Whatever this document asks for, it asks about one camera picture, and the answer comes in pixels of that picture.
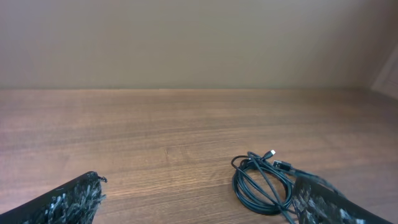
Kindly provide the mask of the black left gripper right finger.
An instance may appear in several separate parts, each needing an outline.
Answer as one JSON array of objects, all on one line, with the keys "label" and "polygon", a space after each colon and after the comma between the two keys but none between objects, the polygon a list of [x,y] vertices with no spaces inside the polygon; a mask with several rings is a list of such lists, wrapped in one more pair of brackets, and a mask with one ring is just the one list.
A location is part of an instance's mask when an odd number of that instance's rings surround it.
[{"label": "black left gripper right finger", "polygon": [[300,224],[392,224],[305,177],[296,179],[292,202]]}]

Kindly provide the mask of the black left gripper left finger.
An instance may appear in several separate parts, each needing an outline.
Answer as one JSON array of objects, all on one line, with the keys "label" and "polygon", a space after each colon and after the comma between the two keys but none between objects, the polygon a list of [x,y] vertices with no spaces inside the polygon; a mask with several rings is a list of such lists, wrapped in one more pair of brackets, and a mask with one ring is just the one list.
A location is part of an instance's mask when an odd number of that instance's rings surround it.
[{"label": "black left gripper left finger", "polygon": [[106,198],[101,184],[107,178],[95,171],[78,176],[57,188],[1,214],[3,224],[93,223]]}]

